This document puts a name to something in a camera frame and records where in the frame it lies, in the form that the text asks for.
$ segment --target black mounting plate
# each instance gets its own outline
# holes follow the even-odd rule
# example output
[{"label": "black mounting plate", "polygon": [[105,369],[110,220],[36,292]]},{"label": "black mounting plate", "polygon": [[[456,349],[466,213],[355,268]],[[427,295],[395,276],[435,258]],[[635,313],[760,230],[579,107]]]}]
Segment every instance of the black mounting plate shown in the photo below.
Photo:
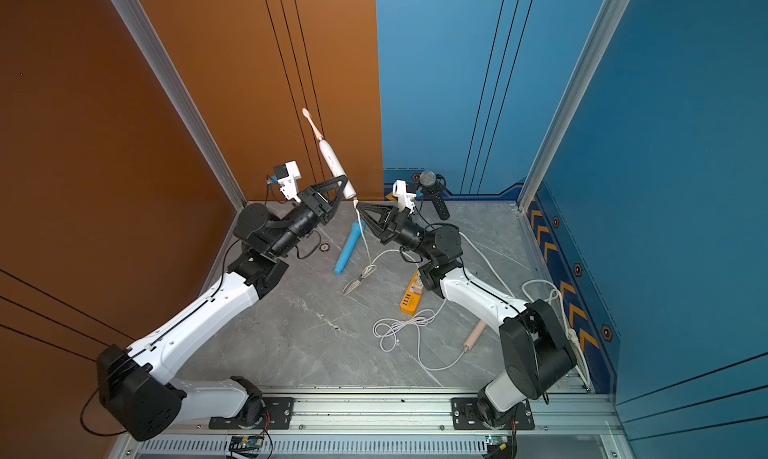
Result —
[{"label": "black mounting plate", "polygon": [[[453,428],[458,431],[504,431],[507,429],[506,427],[504,429],[491,429],[485,426],[478,413],[478,399],[476,397],[454,397],[451,399],[451,413],[453,414]],[[533,414],[528,399],[514,407],[512,416],[518,425],[518,431],[535,429],[536,425],[533,422]]]},{"label": "black mounting plate", "polygon": [[[270,429],[287,429],[293,416],[293,397],[263,397],[264,407],[270,413]],[[252,427],[239,427],[228,417],[212,417],[208,423],[209,429],[264,429],[264,419],[259,417]]]}]

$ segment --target orange wall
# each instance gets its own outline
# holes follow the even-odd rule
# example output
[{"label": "orange wall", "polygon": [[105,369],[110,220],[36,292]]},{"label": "orange wall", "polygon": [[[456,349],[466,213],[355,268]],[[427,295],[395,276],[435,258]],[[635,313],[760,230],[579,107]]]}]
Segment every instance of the orange wall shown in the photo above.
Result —
[{"label": "orange wall", "polygon": [[0,0],[0,44],[0,269],[128,335],[0,273],[0,456],[100,457],[100,341],[194,300],[234,210],[109,0]]},{"label": "orange wall", "polygon": [[359,197],[382,198],[376,0],[140,1],[248,200],[286,161],[303,187],[330,179],[304,105]]}]

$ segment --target orange power strip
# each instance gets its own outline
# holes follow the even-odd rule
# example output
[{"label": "orange power strip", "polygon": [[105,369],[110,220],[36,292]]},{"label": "orange power strip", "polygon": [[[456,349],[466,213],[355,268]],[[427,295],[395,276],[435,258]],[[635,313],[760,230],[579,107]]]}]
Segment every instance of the orange power strip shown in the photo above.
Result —
[{"label": "orange power strip", "polygon": [[405,312],[407,315],[416,314],[416,308],[418,302],[422,300],[422,292],[424,292],[424,285],[421,278],[418,276],[418,269],[413,273],[413,279],[408,284],[406,294],[402,297],[400,302],[400,311]]}]

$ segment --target blue wall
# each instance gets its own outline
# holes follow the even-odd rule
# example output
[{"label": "blue wall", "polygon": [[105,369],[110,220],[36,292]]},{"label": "blue wall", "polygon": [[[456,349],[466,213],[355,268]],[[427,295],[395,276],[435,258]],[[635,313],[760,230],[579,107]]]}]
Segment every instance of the blue wall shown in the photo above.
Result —
[{"label": "blue wall", "polygon": [[545,177],[643,459],[766,456],[766,4],[631,0]]},{"label": "blue wall", "polygon": [[523,180],[602,1],[376,0],[385,181]]}]

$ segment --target gray marble surface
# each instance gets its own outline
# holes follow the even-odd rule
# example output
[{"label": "gray marble surface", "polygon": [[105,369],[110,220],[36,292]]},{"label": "gray marble surface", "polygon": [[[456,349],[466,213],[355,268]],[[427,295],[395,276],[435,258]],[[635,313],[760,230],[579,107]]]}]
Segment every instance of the gray marble surface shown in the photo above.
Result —
[{"label": "gray marble surface", "polygon": [[[283,215],[289,205],[271,203]],[[449,222],[456,224],[485,253],[515,295],[528,279],[545,278],[542,260],[523,230],[524,218],[513,204],[494,202],[448,203]],[[428,221],[437,221],[431,203],[422,209]],[[399,302],[416,266],[403,262],[398,253],[386,253],[358,289],[345,297],[341,289],[368,264],[360,239],[341,275],[333,268],[355,220],[351,202],[341,205],[327,226],[318,228],[327,253],[316,251],[305,260],[292,253],[290,268],[280,284],[253,307],[240,313],[206,342],[179,371],[187,380],[222,380],[242,375],[257,385],[298,386],[391,386],[483,387],[503,369],[498,336],[483,332],[475,348],[446,371],[426,371],[416,361],[416,327],[398,333],[397,347],[379,349],[371,328],[378,319],[407,319]],[[373,257],[392,244],[382,245],[367,236]],[[300,243],[306,253],[316,243],[313,235]],[[236,257],[237,246],[227,261]],[[463,245],[468,270],[502,289],[488,267],[469,245]],[[533,288],[546,297],[545,288]],[[427,292],[419,309],[437,310],[442,299]],[[422,329],[421,357],[432,368],[450,364],[460,351],[477,318],[448,301],[436,320]]]}]

